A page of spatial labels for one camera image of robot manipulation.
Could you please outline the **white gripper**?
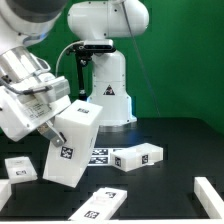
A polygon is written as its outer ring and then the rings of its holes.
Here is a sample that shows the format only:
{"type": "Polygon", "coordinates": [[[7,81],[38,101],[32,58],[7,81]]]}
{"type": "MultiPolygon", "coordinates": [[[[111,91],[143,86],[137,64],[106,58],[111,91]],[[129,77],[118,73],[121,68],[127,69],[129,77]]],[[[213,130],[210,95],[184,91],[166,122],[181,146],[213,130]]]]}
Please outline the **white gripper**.
{"type": "Polygon", "coordinates": [[[44,104],[33,96],[17,96],[5,87],[0,87],[0,128],[13,141],[19,141],[37,129],[55,147],[60,147],[66,139],[48,120],[70,104],[68,96],[44,104]]]}

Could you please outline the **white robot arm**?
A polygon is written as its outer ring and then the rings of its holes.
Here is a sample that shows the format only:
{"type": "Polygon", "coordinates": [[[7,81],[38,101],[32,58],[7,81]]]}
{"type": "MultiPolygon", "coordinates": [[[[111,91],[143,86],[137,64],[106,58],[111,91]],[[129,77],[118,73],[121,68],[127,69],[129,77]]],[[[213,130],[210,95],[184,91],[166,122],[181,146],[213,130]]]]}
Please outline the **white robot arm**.
{"type": "MultiPolygon", "coordinates": [[[[74,114],[65,77],[50,72],[48,63],[28,51],[44,40],[68,0],[0,0],[0,129],[18,141],[34,130],[55,146],[69,142],[56,119],[74,114]]],[[[93,63],[93,90],[79,88],[79,101],[102,111],[104,129],[136,122],[125,88],[125,58],[115,37],[142,34],[149,23],[139,0],[85,1],[72,5],[67,17],[79,40],[67,47],[76,54],[77,69],[93,63]]]]}

